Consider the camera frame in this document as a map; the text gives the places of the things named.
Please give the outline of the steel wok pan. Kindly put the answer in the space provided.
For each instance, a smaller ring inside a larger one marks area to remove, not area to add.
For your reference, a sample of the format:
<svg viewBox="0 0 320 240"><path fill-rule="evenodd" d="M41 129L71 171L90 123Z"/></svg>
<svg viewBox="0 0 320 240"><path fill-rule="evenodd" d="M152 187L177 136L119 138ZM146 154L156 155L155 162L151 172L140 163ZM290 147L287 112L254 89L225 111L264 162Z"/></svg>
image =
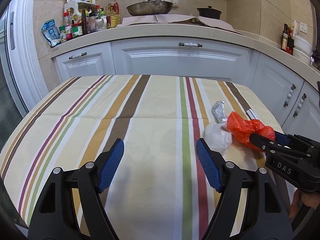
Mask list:
<svg viewBox="0 0 320 240"><path fill-rule="evenodd" d="M131 16L168 14L173 7L172 2L164 0L143 0L143 2L126 7Z"/></svg>

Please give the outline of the orange plastic bag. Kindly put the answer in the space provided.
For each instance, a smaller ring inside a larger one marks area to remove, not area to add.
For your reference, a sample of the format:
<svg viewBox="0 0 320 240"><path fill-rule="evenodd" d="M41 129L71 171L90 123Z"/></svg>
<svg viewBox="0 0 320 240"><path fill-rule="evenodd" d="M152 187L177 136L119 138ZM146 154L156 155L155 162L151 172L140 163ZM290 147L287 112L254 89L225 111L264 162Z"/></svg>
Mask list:
<svg viewBox="0 0 320 240"><path fill-rule="evenodd" d="M247 148L258 151L259 148L250 143L251 134L258 134L269 140L275 141L275 131L271 126L265 126L260 120L245 120L238 113L231 112L227 119L226 128L230 130L234 137Z"/></svg>

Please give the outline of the black pot with lid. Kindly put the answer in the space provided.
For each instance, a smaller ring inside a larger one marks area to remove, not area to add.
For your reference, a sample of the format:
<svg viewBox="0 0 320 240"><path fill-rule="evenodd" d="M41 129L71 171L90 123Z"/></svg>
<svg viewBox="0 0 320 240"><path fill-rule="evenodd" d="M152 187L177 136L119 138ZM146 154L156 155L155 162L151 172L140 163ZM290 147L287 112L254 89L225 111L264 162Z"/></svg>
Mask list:
<svg viewBox="0 0 320 240"><path fill-rule="evenodd" d="M219 20L222 12L220 10L213 9L212 6L208 6L206 8L197 8L199 12L199 16L212 18Z"/></svg>

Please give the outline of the white spice rack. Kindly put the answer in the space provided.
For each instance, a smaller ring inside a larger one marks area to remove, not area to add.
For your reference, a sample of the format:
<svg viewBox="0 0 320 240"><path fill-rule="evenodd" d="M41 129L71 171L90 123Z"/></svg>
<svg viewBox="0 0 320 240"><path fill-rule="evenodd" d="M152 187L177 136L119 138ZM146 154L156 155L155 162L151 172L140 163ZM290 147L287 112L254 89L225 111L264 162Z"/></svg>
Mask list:
<svg viewBox="0 0 320 240"><path fill-rule="evenodd" d="M64 25L71 26L76 23L81 23L84 18L86 18L87 27L95 29L97 21L97 6L93 3L81 1L81 0L71 0L64 5Z"/></svg>

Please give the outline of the white stacked bowls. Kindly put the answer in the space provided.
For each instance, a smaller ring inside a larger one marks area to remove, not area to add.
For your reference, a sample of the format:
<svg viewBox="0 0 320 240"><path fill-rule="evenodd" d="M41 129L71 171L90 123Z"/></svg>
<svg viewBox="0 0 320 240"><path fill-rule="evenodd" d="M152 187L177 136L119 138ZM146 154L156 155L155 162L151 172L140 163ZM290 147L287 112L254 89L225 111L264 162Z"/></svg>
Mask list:
<svg viewBox="0 0 320 240"><path fill-rule="evenodd" d="M293 56L303 63L309 65L311 63L311 44L303 37L297 35L294 38Z"/></svg>

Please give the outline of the red packet by bottle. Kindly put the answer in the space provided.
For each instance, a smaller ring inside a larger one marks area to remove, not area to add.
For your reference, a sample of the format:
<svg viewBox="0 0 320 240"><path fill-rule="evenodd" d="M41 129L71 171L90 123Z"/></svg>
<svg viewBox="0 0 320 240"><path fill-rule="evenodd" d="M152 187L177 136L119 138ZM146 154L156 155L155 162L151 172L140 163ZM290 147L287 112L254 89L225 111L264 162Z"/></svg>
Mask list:
<svg viewBox="0 0 320 240"><path fill-rule="evenodd" d="M293 39L293 30L288 27L287 29L287 34L288 34L288 38L287 38L287 49L286 52L289 53L290 55L293 55L293 49L294 49L294 39Z"/></svg>

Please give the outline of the white plastic bag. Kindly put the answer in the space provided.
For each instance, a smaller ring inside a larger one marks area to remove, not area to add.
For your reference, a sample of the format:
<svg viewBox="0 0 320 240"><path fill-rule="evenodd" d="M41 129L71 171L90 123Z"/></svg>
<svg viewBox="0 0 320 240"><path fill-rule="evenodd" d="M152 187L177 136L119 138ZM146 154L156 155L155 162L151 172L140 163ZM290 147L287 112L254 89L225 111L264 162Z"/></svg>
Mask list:
<svg viewBox="0 0 320 240"><path fill-rule="evenodd" d="M205 127L204 140L212 151L224 155L232 144L232 133L226 129L226 125L210 123Z"/></svg>

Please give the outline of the dark sauce bottle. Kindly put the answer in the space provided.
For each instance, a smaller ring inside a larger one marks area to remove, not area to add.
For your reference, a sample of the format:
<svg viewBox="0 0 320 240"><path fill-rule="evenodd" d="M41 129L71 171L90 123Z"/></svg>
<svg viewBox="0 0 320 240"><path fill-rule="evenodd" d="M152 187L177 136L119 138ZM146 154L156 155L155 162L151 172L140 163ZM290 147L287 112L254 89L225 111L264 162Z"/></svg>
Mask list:
<svg viewBox="0 0 320 240"><path fill-rule="evenodd" d="M287 41L288 41L288 25L284 24L284 29L282 33L282 40L281 40L281 50L287 50Z"/></svg>

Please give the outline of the yellow cooking oil bottle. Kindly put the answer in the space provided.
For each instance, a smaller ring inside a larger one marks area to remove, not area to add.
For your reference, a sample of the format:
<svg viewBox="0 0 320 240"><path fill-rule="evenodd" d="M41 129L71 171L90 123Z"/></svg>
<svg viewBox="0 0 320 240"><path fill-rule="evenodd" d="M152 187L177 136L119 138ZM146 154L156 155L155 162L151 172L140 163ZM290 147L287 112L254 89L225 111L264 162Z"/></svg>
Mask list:
<svg viewBox="0 0 320 240"><path fill-rule="evenodd" d="M106 11L107 28L115 28L121 23L119 4L117 0L109 0Z"/></svg>

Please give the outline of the striped tablecloth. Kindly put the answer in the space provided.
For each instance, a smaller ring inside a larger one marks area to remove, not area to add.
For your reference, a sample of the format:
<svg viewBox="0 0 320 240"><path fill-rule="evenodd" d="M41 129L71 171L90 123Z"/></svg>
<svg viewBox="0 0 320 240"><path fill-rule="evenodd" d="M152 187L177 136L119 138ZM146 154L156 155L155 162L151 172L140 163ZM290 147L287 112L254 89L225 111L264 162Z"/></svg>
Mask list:
<svg viewBox="0 0 320 240"><path fill-rule="evenodd" d="M103 75L74 77L44 97L17 125L1 150L1 178L9 213L26 224L55 167L80 168L113 142L125 152L101 195L120 239L201 239L219 194L206 180L196 141L225 113L281 131L246 86L191 77Z"/></svg>

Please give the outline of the blue white snack bag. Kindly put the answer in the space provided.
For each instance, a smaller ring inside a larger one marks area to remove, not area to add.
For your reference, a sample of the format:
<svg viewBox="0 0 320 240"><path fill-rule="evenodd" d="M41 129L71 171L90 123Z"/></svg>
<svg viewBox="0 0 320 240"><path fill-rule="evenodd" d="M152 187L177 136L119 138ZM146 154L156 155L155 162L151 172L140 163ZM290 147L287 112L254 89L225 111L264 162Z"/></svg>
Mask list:
<svg viewBox="0 0 320 240"><path fill-rule="evenodd" d="M51 48L61 43L60 32L55 25L54 19L46 21L41 28L41 32Z"/></svg>

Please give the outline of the white wall socket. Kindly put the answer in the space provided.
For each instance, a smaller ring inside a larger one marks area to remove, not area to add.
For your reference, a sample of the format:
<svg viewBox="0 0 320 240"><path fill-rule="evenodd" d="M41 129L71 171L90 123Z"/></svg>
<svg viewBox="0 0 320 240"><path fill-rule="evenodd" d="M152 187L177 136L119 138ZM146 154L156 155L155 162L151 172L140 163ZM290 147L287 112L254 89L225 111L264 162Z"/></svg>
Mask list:
<svg viewBox="0 0 320 240"><path fill-rule="evenodd" d="M300 22L300 32L307 34L308 33L308 25Z"/></svg>

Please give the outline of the silver foil wrapper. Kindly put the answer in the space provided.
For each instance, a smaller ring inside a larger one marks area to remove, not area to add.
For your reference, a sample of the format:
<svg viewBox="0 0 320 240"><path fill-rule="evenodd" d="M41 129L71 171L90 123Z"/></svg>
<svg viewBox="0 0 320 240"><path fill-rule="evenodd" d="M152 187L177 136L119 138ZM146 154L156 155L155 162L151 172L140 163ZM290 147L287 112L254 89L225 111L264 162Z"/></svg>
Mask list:
<svg viewBox="0 0 320 240"><path fill-rule="evenodd" d="M225 114L224 101L217 101L211 108L214 118L220 124L227 124L228 116Z"/></svg>

